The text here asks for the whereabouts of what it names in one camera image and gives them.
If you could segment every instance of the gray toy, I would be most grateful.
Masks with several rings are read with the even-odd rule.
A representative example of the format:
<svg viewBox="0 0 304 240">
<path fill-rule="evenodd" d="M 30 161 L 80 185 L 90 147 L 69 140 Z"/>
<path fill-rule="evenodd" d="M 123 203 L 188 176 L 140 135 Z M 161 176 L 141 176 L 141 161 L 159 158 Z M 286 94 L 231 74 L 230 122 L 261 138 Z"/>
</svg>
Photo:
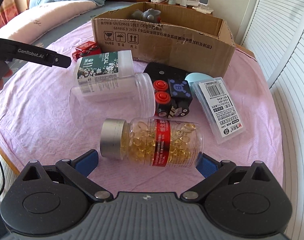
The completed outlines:
<svg viewBox="0 0 304 240">
<path fill-rule="evenodd" d="M 148 9 L 145 12 L 142 12 L 139 9 L 136 9 L 134 13 L 132 13 L 132 18 L 134 20 L 150 22 L 150 23 L 160 23 L 161 22 L 161 11 Z"/>
</svg>

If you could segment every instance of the pink bedsheet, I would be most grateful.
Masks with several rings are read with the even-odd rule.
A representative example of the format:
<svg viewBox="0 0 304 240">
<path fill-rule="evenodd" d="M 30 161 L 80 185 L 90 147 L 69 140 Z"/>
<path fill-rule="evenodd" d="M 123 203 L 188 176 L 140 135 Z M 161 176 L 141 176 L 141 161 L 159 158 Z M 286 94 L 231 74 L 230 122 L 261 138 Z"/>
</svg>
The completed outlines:
<svg viewBox="0 0 304 240">
<path fill-rule="evenodd" d="M 88 40 L 93 40 L 90 22 L 48 48 L 70 56 L 77 45 Z M 68 69 L 28 63 L 0 93 L 0 145 L 19 170 L 31 159 L 50 165 L 97 148 L 99 136 L 78 130 L 70 116 L 68 95 L 74 66 L 74 61 Z M 135 62 L 135 71 L 142 72 L 145 66 L 146 63 Z M 236 50 L 224 80 L 245 123 L 244 133 L 218 145 L 197 100 L 193 100 L 190 114 L 181 120 L 201 124 L 204 152 L 209 156 L 242 166 L 262 160 L 282 184 L 281 129 L 260 66 Z M 137 166 L 101 156 L 89 178 L 114 195 L 118 191 L 181 194 L 203 179 L 195 168 Z"/>
</svg>

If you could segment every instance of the glass jar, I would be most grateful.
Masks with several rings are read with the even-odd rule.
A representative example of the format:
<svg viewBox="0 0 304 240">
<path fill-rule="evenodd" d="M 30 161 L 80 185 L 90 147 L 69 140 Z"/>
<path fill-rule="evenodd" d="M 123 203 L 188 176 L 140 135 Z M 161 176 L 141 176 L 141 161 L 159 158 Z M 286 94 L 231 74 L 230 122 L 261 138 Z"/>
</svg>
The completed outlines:
<svg viewBox="0 0 304 240">
<path fill-rule="evenodd" d="M 197 123 L 161 119 L 106 119 L 100 151 L 103 157 L 129 159 L 142 165 L 195 167 L 203 151 Z"/>
</svg>

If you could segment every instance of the white wardrobe door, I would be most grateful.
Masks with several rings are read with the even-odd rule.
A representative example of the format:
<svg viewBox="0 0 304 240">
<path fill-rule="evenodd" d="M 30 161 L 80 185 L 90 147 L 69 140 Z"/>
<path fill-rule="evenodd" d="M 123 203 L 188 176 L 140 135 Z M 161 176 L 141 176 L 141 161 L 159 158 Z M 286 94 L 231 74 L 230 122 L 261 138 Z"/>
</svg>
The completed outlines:
<svg viewBox="0 0 304 240">
<path fill-rule="evenodd" d="M 258 0 L 242 46 L 254 52 L 268 80 L 300 23 L 304 0 Z"/>
<path fill-rule="evenodd" d="M 304 33 L 270 91 L 282 130 L 283 188 L 293 207 L 286 235 L 304 240 Z"/>
</svg>

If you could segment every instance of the cardboard box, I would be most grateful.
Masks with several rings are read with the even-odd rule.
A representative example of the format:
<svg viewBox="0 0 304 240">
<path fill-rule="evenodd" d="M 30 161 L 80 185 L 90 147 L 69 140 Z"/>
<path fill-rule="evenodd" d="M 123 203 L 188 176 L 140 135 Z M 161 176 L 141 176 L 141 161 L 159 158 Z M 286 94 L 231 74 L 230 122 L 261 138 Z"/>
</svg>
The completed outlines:
<svg viewBox="0 0 304 240">
<path fill-rule="evenodd" d="M 131 20 L 139 9 L 160 10 L 161 24 Z M 223 77 L 235 50 L 226 21 L 183 7 L 135 3 L 92 19 L 95 42 L 104 52 L 130 49 L 133 58 L 189 72 Z"/>
</svg>

